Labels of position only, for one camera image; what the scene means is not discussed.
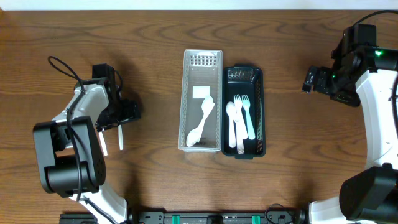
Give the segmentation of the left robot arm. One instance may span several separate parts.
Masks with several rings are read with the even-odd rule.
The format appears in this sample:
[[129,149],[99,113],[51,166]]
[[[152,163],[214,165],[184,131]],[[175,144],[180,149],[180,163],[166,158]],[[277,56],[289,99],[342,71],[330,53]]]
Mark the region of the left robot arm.
[[106,182],[103,131],[141,117],[137,103],[121,97],[119,77],[106,63],[94,65],[66,108],[33,128],[43,189],[81,203],[98,223],[135,223],[127,200]]

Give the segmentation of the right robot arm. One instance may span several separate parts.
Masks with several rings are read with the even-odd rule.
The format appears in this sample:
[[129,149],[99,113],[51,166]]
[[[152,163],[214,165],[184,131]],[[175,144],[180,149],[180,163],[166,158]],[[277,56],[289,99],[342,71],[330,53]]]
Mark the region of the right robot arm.
[[397,51],[377,46],[376,26],[357,23],[344,30],[331,58],[331,68],[309,68],[302,90],[362,108],[366,164],[338,196],[310,203],[308,221],[397,223]]

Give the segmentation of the white plastic fork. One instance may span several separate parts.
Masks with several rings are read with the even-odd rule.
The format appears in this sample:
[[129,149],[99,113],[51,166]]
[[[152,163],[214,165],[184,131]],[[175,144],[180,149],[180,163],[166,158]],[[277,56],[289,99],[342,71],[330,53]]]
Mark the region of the white plastic fork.
[[246,125],[244,123],[243,114],[242,114],[243,102],[239,95],[234,95],[234,104],[236,108],[236,117],[238,121],[238,129],[240,132],[240,136],[242,139],[247,139],[248,133],[246,130]]
[[251,114],[250,114],[250,100],[249,97],[247,95],[242,95],[242,102],[243,102],[243,108],[245,110],[245,115],[246,115],[246,126],[247,126],[247,132],[248,132],[248,138],[250,140],[254,140],[255,139],[255,132],[254,132],[254,126],[252,123],[252,119],[251,119]]
[[243,134],[241,128],[241,119],[238,115],[237,108],[235,108],[234,122],[236,124],[236,148],[238,154],[244,154]]

